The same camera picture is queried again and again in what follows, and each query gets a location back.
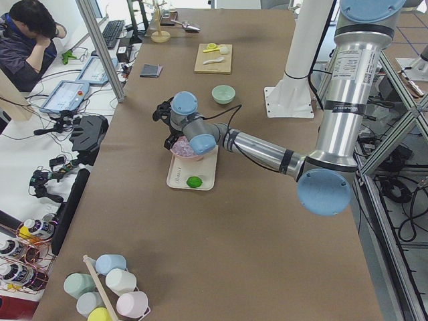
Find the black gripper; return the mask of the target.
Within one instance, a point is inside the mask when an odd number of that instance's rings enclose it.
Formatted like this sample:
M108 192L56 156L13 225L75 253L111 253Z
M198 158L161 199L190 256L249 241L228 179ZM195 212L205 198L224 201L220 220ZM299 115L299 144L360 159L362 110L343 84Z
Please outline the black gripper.
M182 137L183 133L180 130L177 130L173 127L171 124L171 118L170 117L164 117L163 122L169 127L170 134L168 138L165 140L164 147L166 149L172 149L174 144Z

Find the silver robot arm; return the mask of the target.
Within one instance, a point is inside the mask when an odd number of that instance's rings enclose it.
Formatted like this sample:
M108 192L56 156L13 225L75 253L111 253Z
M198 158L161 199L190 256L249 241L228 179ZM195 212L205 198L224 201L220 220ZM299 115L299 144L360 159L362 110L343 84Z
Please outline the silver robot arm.
M380 53L393 40L404 1L341 1L334 41L336 57L315 149L307 155L232 128L211 124L196 97L179 92L158 106L154 120L168 124L170 148L180 136L198 155L222 146L262 167L293 177L307 210L323 216L346 209L357 169L353 150Z

